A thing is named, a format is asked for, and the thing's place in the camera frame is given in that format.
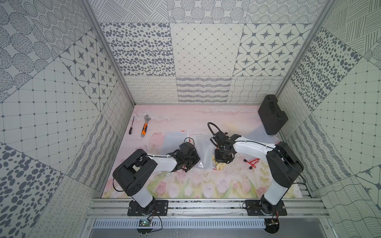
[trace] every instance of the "black case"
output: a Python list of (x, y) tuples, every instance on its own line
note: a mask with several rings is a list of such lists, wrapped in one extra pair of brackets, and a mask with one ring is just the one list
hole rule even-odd
[(268, 135), (275, 135), (287, 122), (288, 117), (278, 104), (278, 99), (273, 94), (266, 95), (258, 114)]

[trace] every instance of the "screwdriver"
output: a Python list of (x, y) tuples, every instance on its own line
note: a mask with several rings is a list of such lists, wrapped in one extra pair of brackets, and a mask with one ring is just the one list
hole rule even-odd
[(134, 118), (132, 119), (132, 124), (131, 124), (131, 127), (130, 127), (130, 131), (128, 132), (130, 135), (131, 135), (131, 133), (132, 133), (132, 125), (134, 124), (134, 119), (135, 119), (135, 116), (134, 116)]

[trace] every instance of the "adjustable wrench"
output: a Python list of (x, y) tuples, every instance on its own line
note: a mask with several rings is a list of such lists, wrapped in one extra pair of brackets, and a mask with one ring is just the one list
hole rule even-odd
[(146, 121), (145, 121), (144, 126), (143, 126), (143, 130), (142, 130), (141, 137), (144, 137), (144, 136), (146, 135), (146, 132), (147, 132), (147, 125), (148, 125), (149, 120), (151, 120), (151, 118), (150, 118), (148, 115), (145, 115), (145, 116), (144, 116), (144, 119), (145, 119)]

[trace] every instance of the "plastic bag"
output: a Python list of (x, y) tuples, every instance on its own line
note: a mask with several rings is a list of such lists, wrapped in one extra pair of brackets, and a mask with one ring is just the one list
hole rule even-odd
[[(277, 136), (268, 135), (263, 125), (258, 126), (257, 128), (246, 134), (244, 137), (249, 140), (267, 144), (275, 144), (279, 141), (279, 138)], [(244, 156), (247, 161), (252, 161), (253, 159), (256, 159), (256, 157), (247, 154), (244, 154)]]
[(215, 146), (210, 141), (211, 135), (193, 135), (194, 145), (197, 154), (200, 156), (200, 162), (194, 167), (201, 170), (216, 169), (216, 164), (212, 159), (215, 152)]
[(178, 150), (187, 137), (189, 137), (189, 132), (187, 131), (166, 131), (160, 154), (166, 155)]

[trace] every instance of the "cable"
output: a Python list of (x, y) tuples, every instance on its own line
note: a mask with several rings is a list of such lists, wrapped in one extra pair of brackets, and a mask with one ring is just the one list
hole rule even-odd
[(267, 146), (267, 145), (264, 145), (264, 144), (259, 143), (259, 142), (256, 142), (256, 141), (235, 141), (235, 142), (254, 142), (254, 143), (260, 144), (260, 145), (262, 145), (262, 146), (266, 146), (267, 148), (274, 149), (274, 148), (271, 148), (271, 147), (269, 147), (269, 146)]
[(115, 186), (114, 186), (114, 178), (112, 178), (112, 186), (114, 187), (115, 191), (117, 191), (117, 192), (124, 192), (123, 190), (117, 190), (117, 189), (115, 188)]
[(212, 131), (212, 129), (210, 128), (210, 125), (213, 125), (215, 128), (217, 128), (218, 131), (221, 131), (218, 126), (216, 126), (216, 124), (214, 123), (211, 123), (211, 122), (208, 122), (208, 128), (210, 130), (210, 132), (212, 132), (212, 134), (215, 136), (216, 134)]
[(291, 168), (293, 169), (293, 170), (295, 170), (295, 172), (297, 172), (298, 173), (298, 175), (303, 179), (303, 182), (304, 182), (304, 184), (306, 184), (307, 183), (307, 181), (303, 178), (303, 176), (294, 168), (294, 166), (292, 166), (286, 159), (284, 159), (284, 161), (286, 161), (290, 166), (291, 166)]
[(185, 140), (188, 139), (188, 138), (189, 138), (189, 139), (192, 139), (192, 141), (193, 141), (193, 145), (194, 145), (194, 139), (193, 139), (193, 138), (190, 138), (190, 137), (185, 138), (183, 143), (185, 143)]
[(160, 229), (158, 229), (158, 230), (154, 230), (154, 231), (152, 231), (152, 232), (158, 232), (159, 230), (161, 230), (161, 229), (163, 229), (163, 221), (162, 221), (162, 219), (160, 218), (160, 216), (158, 216), (159, 217), (159, 219), (160, 219), (160, 223), (161, 223), (161, 225), (162, 225), (162, 227), (160, 228)]

